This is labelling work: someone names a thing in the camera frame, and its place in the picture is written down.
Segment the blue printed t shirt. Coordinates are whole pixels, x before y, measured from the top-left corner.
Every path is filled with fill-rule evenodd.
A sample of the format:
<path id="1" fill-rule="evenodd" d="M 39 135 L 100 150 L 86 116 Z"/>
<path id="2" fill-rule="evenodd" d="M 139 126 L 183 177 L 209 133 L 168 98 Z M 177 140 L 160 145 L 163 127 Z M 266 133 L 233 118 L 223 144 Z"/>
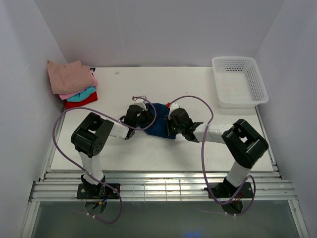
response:
<path id="1" fill-rule="evenodd" d="M 169 109 L 166 107 L 166 105 L 160 103 L 153 103 L 153 106 L 157 113 L 156 120 L 148 129 L 145 129 L 144 132 L 151 136 L 175 140 L 176 136 L 170 136 L 167 132 L 165 118 L 169 114 Z"/>

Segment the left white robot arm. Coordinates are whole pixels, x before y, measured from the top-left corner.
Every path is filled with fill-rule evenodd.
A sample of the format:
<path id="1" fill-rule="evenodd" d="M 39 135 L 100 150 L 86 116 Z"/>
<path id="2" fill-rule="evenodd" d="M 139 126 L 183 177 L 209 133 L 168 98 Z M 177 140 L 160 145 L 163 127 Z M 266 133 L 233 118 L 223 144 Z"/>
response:
<path id="1" fill-rule="evenodd" d="M 155 112 L 149 105 L 130 105 L 126 115 L 118 122 L 104 119 L 91 112 L 75 129 L 71 143 L 79 153 L 84 168 L 81 181 L 84 189 L 94 198 L 100 198 L 105 193 L 105 176 L 101 169 L 100 153 L 109 137 L 130 139 L 136 129 L 149 126 L 155 119 Z"/>

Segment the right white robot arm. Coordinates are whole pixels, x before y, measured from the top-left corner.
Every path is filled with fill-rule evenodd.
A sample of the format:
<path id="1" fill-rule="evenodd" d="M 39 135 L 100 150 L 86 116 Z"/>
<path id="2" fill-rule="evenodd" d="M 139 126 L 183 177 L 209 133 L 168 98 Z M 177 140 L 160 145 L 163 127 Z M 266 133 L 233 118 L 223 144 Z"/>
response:
<path id="1" fill-rule="evenodd" d="M 244 119 L 237 120 L 231 127 L 212 128 L 203 122 L 193 122 L 185 109 L 171 106 L 165 121 L 170 136 L 181 134 L 191 142 L 219 143 L 228 148 L 234 163 L 223 182 L 210 184 L 212 194 L 219 198 L 240 193 L 244 179 L 268 149 L 267 141 Z"/>

